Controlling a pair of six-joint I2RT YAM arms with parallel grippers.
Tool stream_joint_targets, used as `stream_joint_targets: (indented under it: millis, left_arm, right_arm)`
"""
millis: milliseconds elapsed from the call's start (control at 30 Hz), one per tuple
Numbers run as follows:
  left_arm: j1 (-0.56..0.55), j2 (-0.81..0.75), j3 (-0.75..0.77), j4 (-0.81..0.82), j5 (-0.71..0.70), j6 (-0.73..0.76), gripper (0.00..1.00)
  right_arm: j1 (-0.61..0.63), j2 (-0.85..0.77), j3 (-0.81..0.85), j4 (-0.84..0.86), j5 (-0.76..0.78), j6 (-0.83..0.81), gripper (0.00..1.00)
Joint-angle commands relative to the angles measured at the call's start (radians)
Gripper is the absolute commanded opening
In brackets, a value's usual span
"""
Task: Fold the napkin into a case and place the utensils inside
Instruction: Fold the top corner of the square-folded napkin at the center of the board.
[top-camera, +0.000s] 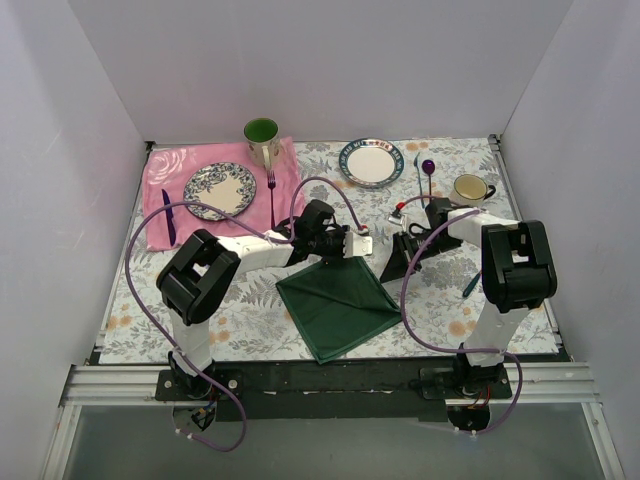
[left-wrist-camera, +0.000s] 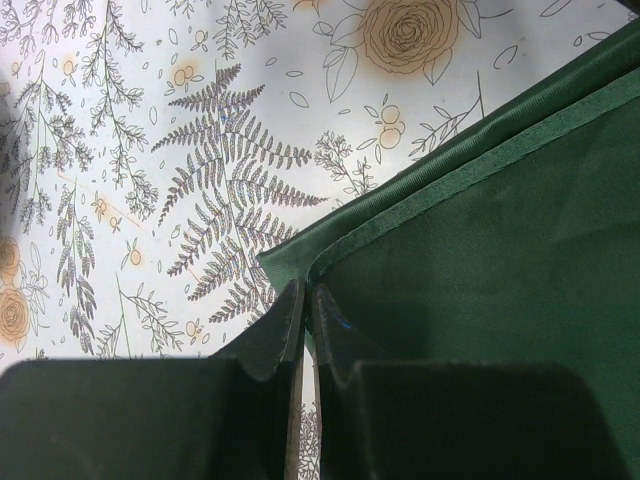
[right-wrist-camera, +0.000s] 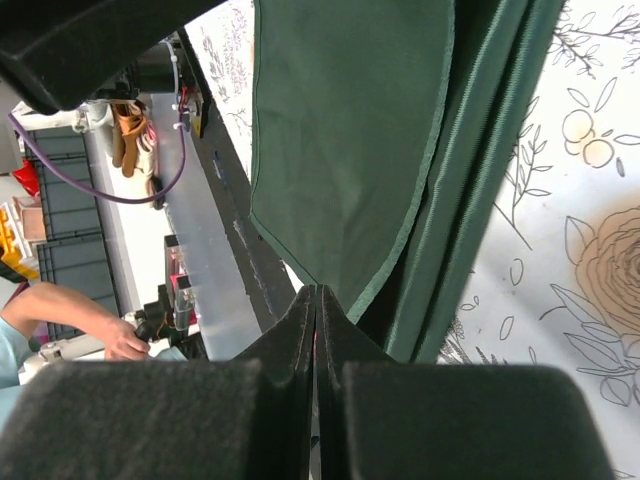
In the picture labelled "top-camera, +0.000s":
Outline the dark green cloth napkin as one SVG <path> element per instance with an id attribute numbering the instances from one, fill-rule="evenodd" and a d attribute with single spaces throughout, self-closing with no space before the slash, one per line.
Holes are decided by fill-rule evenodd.
<path id="1" fill-rule="evenodd" d="M 361 258 L 317 262 L 279 281 L 276 288 L 320 364 L 401 321 L 399 306 Z"/>

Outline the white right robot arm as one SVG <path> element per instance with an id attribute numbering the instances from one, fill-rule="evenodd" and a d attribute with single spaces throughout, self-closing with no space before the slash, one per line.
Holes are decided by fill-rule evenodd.
<path id="1" fill-rule="evenodd" d="M 485 303 L 476 327 L 452 350 L 449 365 L 421 370 L 417 385 L 427 398 L 442 398 L 448 391 L 469 398 L 487 394 L 508 380 L 504 359 L 520 323 L 556 293 L 545 227 L 540 221 L 504 219 L 443 197 L 432 198 L 426 214 L 429 227 L 423 233 L 394 234 L 380 281 L 406 282 L 424 259 L 463 243 L 479 247 Z"/>

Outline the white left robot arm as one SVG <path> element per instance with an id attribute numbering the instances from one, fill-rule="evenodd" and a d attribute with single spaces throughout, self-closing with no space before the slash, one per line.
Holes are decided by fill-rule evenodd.
<path id="1" fill-rule="evenodd" d="M 333 222 L 334 210 L 313 200 L 259 236 L 216 237 L 195 231 L 157 280 L 169 309 L 176 345 L 169 365 L 177 387 L 190 399 L 205 398 L 213 386 L 208 335 L 210 319 L 235 277 L 264 268 L 296 265 L 311 255 L 329 259 L 354 253 L 357 233 Z"/>

